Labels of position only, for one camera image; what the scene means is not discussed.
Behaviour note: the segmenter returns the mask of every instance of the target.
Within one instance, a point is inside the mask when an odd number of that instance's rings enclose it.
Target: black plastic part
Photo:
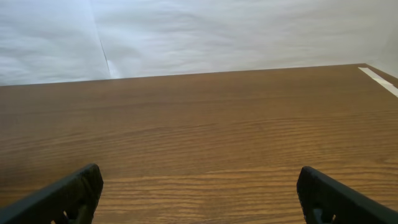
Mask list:
[[[0,210],[0,224],[90,224],[103,188],[95,164]]]
[[[398,213],[311,167],[303,167],[297,193],[307,224],[398,224]]]

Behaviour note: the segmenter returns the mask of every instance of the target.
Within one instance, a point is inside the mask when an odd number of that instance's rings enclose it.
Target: table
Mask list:
[[[398,210],[398,98],[360,66],[2,86],[0,206],[94,162],[98,224],[305,223],[302,166]]]

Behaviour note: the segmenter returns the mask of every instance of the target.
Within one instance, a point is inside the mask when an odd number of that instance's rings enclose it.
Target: white tape strip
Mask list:
[[[374,73],[372,70],[370,70],[368,68],[359,68],[359,69],[361,69],[362,72],[369,75],[374,81],[378,82],[385,89],[387,89],[392,94],[394,94],[396,97],[398,97],[398,89],[393,84],[385,81],[385,79],[381,78],[378,74]]]

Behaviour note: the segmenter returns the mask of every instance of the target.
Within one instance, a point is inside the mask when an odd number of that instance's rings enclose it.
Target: white wall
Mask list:
[[[396,0],[3,0],[0,85],[364,63],[386,43],[395,6]],[[390,60],[390,49],[379,58]]]
[[[369,64],[398,78],[398,22],[378,58]]]

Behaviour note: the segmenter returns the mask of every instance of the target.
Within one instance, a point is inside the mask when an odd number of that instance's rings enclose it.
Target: wooden surface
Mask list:
[[[3,86],[0,206],[95,162],[99,224],[304,223],[302,166],[398,210],[397,135],[358,65]]]

